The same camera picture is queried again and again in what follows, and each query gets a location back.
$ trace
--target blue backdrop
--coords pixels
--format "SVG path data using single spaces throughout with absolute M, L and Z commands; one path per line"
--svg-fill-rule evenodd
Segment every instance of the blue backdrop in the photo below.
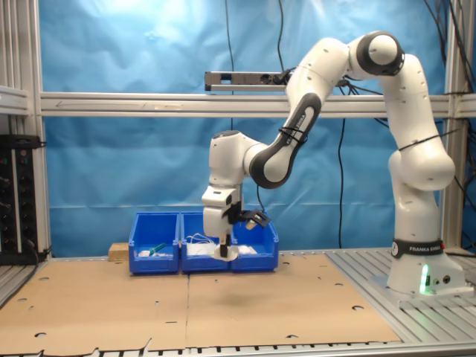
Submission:
M 203 93 L 205 71 L 229 71 L 224 0 L 40 0 L 46 91 Z M 443 93 L 436 28 L 423 1 L 283 0 L 281 51 L 297 65 L 321 38 L 349 42 L 387 30 L 417 55 L 431 94 Z M 280 71 L 277 0 L 230 0 L 236 71 Z M 376 83 L 366 83 L 378 89 Z M 128 239 L 135 212 L 198 210 L 208 147 L 229 118 L 46 118 L 53 253 L 106 254 Z M 262 190 L 282 249 L 336 248 L 340 119 L 320 119 L 288 183 Z M 283 119 L 235 119 L 271 142 Z M 387 128 L 350 119 L 342 147 L 345 248 L 389 246 L 393 197 Z M 255 205 L 256 186 L 245 184 Z

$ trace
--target electrical panel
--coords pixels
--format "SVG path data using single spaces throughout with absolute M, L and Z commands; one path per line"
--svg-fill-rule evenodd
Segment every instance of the electrical panel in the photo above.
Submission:
M 0 249 L 2 254 L 18 252 L 15 203 L 12 150 L 0 149 Z
M 33 150 L 16 149 L 16 182 L 18 188 L 19 227 L 22 238 L 22 251 L 30 240 L 38 251 L 38 235 L 36 232 L 35 184 L 33 180 Z
M 33 151 L 41 143 L 27 135 L 0 135 L 0 265 L 35 264 L 39 251 L 36 226 Z

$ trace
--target blue plastic storage bin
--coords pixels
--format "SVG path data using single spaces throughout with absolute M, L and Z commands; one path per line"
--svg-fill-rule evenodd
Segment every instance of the blue plastic storage bin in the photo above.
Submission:
M 277 267 L 278 244 L 274 225 L 270 222 L 264 229 L 255 227 L 251 231 L 245 225 L 235 225 L 233 244 L 250 245 L 257 254 L 241 254 L 232 262 L 223 262 L 208 256 L 188 256 L 188 236 L 204 234 L 203 212 L 184 212 L 181 214 L 181 270 L 193 271 L 272 271 Z M 218 244 L 218 238 L 212 238 Z
M 195 233 L 205 235 L 203 231 L 203 212 L 183 212 L 181 214 L 181 270 L 186 273 L 192 271 L 227 271 L 230 264 L 204 255 L 187 255 L 188 236 Z M 218 238 L 212 238 L 218 244 Z
M 133 274 L 176 273 L 179 271 L 179 212 L 139 212 L 129 238 L 129 270 Z M 171 257 L 139 257 L 165 243 L 158 253 Z
M 249 245 L 257 254 L 240 254 L 230 262 L 231 271 L 273 271 L 277 268 L 279 239 L 273 222 L 264 228 L 257 225 L 248 230 L 245 224 L 233 227 L 232 243 Z

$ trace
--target green object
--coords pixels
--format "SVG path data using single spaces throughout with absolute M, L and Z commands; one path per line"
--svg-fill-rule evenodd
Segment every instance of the green object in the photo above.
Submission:
M 422 269 L 422 279 L 419 285 L 420 294 L 426 293 L 426 277 L 428 276 L 428 264 L 425 264 Z
M 157 245 L 155 248 L 150 249 L 149 257 L 154 255 L 154 253 L 156 253 L 157 251 L 160 251 L 164 246 L 165 246 L 165 243 L 161 243 L 161 244 Z

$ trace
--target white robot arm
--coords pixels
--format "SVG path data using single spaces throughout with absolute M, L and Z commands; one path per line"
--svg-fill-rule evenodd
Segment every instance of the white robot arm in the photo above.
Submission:
M 268 221 L 257 210 L 243 210 L 244 178 L 250 176 L 267 189 L 286 182 L 322 105 L 345 75 L 380 80 L 390 131 L 399 148 L 390 158 L 396 202 L 393 267 L 399 268 L 398 274 L 392 268 L 389 286 L 405 294 L 422 292 L 422 266 L 428 264 L 434 280 L 425 281 L 426 292 L 465 286 L 461 267 L 443 253 L 438 236 L 433 191 L 451 183 L 454 164 L 434 123 L 426 78 L 419 60 L 405 55 L 398 41 L 381 31 L 348 45 L 322 39 L 311 49 L 286 86 L 290 114 L 273 143 L 260 143 L 238 131 L 221 132 L 212 139 L 210 183 L 202 201 L 205 234 L 220 239 L 215 258 L 236 259 L 238 253 L 231 247 L 233 224 L 248 222 L 252 228 Z M 439 267 L 451 272 L 447 283 Z

